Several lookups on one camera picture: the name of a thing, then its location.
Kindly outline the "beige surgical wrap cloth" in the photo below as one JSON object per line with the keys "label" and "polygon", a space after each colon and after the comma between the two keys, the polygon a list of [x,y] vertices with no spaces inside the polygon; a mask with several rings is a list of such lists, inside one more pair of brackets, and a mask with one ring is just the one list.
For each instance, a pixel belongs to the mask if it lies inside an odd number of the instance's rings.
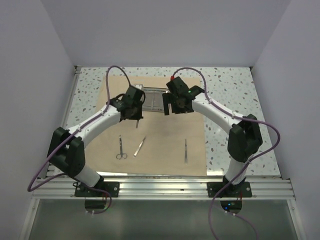
{"label": "beige surgical wrap cloth", "polygon": [[[197,113],[143,112],[139,121],[123,120],[103,131],[85,148],[86,164],[97,172],[206,176],[204,117]],[[117,159],[122,137],[126,159]],[[136,157],[139,144],[146,139]],[[185,139],[188,164],[185,165]]]}

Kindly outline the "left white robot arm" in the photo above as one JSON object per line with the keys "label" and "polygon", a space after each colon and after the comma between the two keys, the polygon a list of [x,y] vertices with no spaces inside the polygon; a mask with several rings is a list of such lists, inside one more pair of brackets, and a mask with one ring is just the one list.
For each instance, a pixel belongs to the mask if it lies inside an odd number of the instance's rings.
{"label": "left white robot arm", "polygon": [[69,128],[57,128],[52,135],[48,162],[63,174],[86,185],[92,196],[103,193],[102,176],[86,164],[85,148],[106,129],[124,120],[142,119],[146,94],[142,86],[131,85],[125,93],[109,99],[94,115]]}

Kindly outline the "steel surgical scissors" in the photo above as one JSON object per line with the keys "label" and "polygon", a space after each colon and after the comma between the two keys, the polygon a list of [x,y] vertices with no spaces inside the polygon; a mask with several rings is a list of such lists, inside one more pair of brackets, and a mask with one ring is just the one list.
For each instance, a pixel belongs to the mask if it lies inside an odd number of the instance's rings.
{"label": "steel surgical scissors", "polygon": [[119,136],[119,153],[116,155],[117,160],[126,159],[128,155],[123,151],[123,141],[122,136]]}

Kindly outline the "steel scalpel handle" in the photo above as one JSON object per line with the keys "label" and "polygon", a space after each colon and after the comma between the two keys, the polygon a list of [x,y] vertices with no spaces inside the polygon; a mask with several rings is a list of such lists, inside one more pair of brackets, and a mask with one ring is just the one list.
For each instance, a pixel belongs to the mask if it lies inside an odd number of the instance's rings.
{"label": "steel scalpel handle", "polygon": [[185,139],[184,142],[184,164],[188,164],[188,144],[187,144],[187,139]]}

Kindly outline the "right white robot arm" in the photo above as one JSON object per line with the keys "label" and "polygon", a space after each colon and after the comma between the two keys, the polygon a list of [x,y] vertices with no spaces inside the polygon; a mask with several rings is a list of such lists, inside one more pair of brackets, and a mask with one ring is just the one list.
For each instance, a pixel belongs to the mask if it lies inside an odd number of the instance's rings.
{"label": "right white robot arm", "polygon": [[235,196],[246,178],[245,165],[258,152],[263,143],[257,118],[249,114],[240,116],[208,96],[207,92],[188,85],[180,77],[166,83],[168,92],[162,95],[164,114],[202,114],[228,134],[227,151],[231,157],[223,177],[223,192]]}

